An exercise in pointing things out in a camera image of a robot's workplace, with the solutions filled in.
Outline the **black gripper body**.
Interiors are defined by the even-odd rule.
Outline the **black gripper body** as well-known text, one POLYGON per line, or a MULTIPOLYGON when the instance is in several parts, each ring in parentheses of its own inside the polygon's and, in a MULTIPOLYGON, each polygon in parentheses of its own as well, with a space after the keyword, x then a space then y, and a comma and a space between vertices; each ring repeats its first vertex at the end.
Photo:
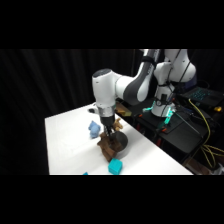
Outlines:
POLYGON ((109 117, 100 117, 100 121, 103 126, 111 127, 115 122, 115 116, 109 116, 109 117))

